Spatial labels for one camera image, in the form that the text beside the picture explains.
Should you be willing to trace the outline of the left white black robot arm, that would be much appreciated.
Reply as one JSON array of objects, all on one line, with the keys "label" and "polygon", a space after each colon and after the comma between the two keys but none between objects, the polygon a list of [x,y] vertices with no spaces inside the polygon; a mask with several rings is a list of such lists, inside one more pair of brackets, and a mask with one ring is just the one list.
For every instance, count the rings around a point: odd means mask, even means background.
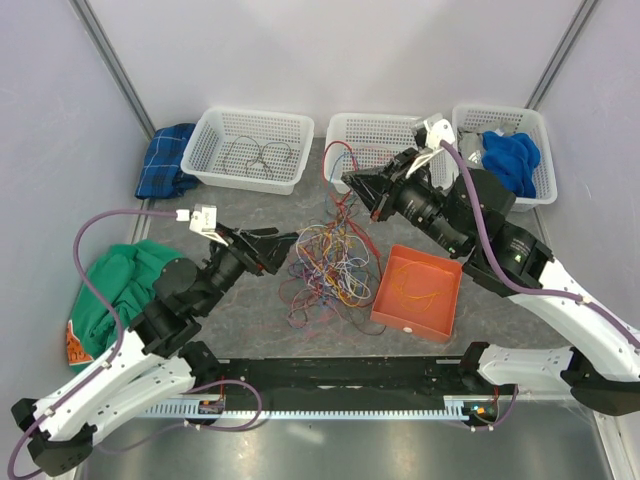
[{"label": "left white black robot arm", "polygon": [[148,408],[192,389],[216,388],[219,363],[193,339],[198,318],[208,316],[243,274],[277,273],[299,235],[223,225],[213,235],[205,267],[188,258],[167,263],[153,284],[154,298],[82,373],[46,397],[12,407],[24,432],[21,443],[39,471],[65,474]]}]

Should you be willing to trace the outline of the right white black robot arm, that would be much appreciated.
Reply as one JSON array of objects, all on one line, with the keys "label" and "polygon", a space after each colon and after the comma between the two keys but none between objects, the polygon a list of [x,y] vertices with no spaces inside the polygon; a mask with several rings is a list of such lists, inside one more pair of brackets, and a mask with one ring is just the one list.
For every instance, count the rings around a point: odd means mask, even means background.
[{"label": "right white black robot arm", "polygon": [[535,235],[507,220],[515,196],[496,175],[468,168],[455,147],[444,148],[460,165],[448,192],[431,184],[426,157],[413,148],[342,180],[373,221],[400,214],[451,258],[463,258],[463,272],[477,285],[535,314],[569,343],[531,350],[473,342],[459,363],[460,386],[473,394],[490,385],[569,394],[609,416],[638,412],[638,330],[593,299]]}]

